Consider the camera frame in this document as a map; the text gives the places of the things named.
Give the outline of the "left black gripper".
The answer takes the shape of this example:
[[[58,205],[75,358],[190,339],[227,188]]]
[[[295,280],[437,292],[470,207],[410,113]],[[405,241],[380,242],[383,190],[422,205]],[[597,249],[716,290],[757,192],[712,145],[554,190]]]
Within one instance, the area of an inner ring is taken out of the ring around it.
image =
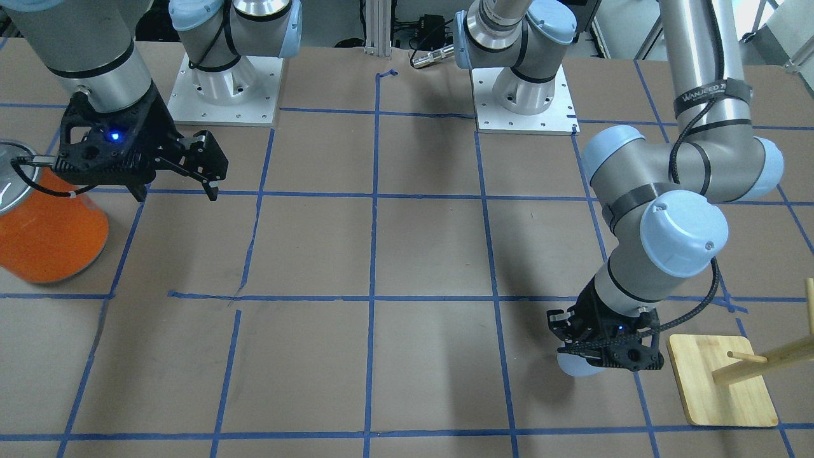
[[[645,346],[645,328],[660,325],[657,311],[636,312],[633,317],[611,310],[590,281],[567,310],[548,310],[548,328],[564,346],[559,356],[575,356],[588,368],[625,368],[629,371],[659,370],[664,357],[659,332]]]

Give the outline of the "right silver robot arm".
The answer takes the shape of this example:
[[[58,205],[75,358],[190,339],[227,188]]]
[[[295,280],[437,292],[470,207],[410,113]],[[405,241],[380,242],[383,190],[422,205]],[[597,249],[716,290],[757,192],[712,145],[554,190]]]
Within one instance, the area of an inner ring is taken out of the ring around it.
[[[34,190],[73,199],[98,185],[124,186],[137,201],[158,170],[198,181],[215,200],[228,159],[208,130],[186,137],[176,128],[135,46],[148,1],[3,1],[2,8],[45,67],[70,95],[57,153],[26,153],[8,160],[12,176]],[[171,1],[172,28],[185,47],[183,72],[201,108],[237,109],[249,122],[247,102],[268,102],[259,63],[297,55],[300,1]]]

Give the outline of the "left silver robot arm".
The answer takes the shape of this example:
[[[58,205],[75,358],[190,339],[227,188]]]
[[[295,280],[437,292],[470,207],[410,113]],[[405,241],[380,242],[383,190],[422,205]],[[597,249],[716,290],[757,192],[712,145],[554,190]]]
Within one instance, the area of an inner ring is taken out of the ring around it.
[[[661,1],[679,136],[651,143],[617,125],[582,150],[585,177],[618,240],[567,310],[549,310],[573,377],[605,368],[659,370],[659,334],[697,316],[720,286],[716,255],[729,238],[721,202],[779,184],[784,158],[756,137],[729,1]]]

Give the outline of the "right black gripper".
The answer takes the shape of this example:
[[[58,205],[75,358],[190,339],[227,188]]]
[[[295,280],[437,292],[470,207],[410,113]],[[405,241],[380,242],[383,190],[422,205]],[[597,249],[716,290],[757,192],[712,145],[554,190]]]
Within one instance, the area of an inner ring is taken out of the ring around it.
[[[192,177],[216,201],[228,159],[208,130],[186,138],[175,127],[155,84],[139,101],[100,113],[81,90],[73,93],[60,127],[53,173],[75,185],[122,185],[145,203],[158,169]]]

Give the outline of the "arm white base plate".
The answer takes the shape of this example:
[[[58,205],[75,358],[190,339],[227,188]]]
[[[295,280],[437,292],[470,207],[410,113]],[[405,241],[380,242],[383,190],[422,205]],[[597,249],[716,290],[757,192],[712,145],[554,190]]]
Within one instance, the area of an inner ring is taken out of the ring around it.
[[[167,106],[178,125],[272,127],[285,60],[242,56],[221,72],[190,69],[184,56]]]
[[[478,130],[493,134],[571,135],[581,131],[564,68],[547,82],[523,81],[510,69],[472,69]]]

